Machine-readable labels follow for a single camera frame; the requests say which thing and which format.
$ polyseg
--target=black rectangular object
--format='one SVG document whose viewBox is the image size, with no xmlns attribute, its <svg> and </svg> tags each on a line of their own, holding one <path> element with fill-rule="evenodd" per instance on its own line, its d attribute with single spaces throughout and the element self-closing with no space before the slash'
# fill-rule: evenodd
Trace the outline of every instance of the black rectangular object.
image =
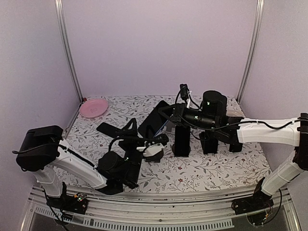
<svg viewBox="0 0 308 231">
<path fill-rule="evenodd" d="M 191 128 L 175 127 L 173 153 L 175 157 L 188 157 L 190 148 Z"/>
<path fill-rule="evenodd" d="M 116 128 L 115 126 L 112 126 L 110 124 L 107 124 L 105 122 L 101 123 L 97 128 L 97 131 L 101 132 L 102 134 L 106 136 L 110 136 L 112 138 L 117 137 L 117 132 L 120 131 L 121 129 Z"/>
<path fill-rule="evenodd" d="M 139 126 L 138 132 L 144 138 L 153 138 L 166 124 L 167 119 L 162 117 L 158 113 L 158 109 L 161 107 L 169 106 L 165 101 L 160 101 L 158 105 L 151 111 L 151 113 L 146 117 L 143 123 Z"/>
</svg>

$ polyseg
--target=pink plate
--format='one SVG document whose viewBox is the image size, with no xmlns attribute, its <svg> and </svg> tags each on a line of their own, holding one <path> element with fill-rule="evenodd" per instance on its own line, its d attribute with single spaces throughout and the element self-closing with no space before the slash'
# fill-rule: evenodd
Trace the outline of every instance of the pink plate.
<svg viewBox="0 0 308 231">
<path fill-rule="evenodd" d="M 107 100 L 93 99 L 88 100 L 80 107 L 80 114 L 85 118 L 96 118 L 104 114 L 108 108 Z"/>
</svg>

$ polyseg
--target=floral tablecloth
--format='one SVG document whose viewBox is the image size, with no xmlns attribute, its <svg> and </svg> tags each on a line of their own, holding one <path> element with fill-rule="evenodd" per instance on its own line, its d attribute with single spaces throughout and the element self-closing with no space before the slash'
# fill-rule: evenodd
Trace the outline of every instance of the floral tablecloth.
<svg viewBox="0 0 308 231">
<path fill-rule="evenodd" d="M 103 97 L 109 107 L 103 116 L 87 119 L 78 115 L 67 141 L 83 155 L 98 162 L 108 150 L 112 138 L 107 137 L 96 128 L 106 122 L 122 128 L 131 118 L 136 118 L 138 125 L 147 117 L 159 101 L 165 100 L 173 104 L 175 96 L 110 96 Z M 199 104 L 201 97 L 194 97 Z M 228 98 L 229 110 L 240 111 L 234 98 Z M 200 131 L 193 130 L 195 135 Z M 142 162 L 138 188 L 125 191 L 141 193 L 171 193 L 222 190 L 256 184 L 262 177 L 270 173 L 269 164 L 258 143 L 244 144 L 240 153 L 229 153 L 228 146 L 219 143 L 218 153 L 204 155 L 200 141 L 191 136 L 191 152 L 189 157 L 174 157 L 171 145 L 174 133 L 166 132 L 170 142 L 165 149 L 160 163 Z M 119 155 L 124 152 L 116 144 L 113 150 Z M 83 180 L 56 169 L 59 178 L 66 184 L 89 187 Z"/>
</svg>

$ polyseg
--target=wall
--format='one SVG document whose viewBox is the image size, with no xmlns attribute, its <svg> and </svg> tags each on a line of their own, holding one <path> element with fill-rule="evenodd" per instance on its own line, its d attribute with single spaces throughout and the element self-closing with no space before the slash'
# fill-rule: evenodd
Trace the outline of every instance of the wall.
<svg viewBox="0 0 308 231">
<path fill-rule="evenodd" d="M 34 178 L 11 151 L 30 128 L 65 128 L 78 101 L 53 0 L 2 1 L 0 29 L 0 230 L 16 231 Z"/>
<path fill-rule="evenodd" d="M 255 118 L 291 118 L 308 112 L 308 1 L 265 1 L 257 49 L 242 108 Z M 291 147 L 264 144 L 274 169 Z M 308 174 L 288 186 L 303 230 L 308 230 Z"/>
<path fill-rule="evenodd" d="M 84 96 L 235 96 L 256 0 L 66 0 L 64 15 Z"/>
</svg>

